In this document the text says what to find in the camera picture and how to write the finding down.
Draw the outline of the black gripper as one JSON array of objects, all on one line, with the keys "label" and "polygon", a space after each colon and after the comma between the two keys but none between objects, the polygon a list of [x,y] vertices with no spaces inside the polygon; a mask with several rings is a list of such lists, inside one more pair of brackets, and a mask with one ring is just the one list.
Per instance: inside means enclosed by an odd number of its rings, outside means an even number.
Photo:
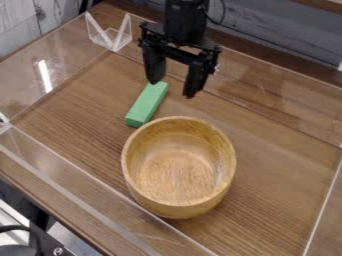
[{"label": "black gripper", "polygon": [[165,0],[161,23],[140,23],[138,47],[142,51],[145,77],[156,84],[172,59],[188,65],[183,96],[193,98],[217,65],[220,46],[205,37],[209,0]]}]

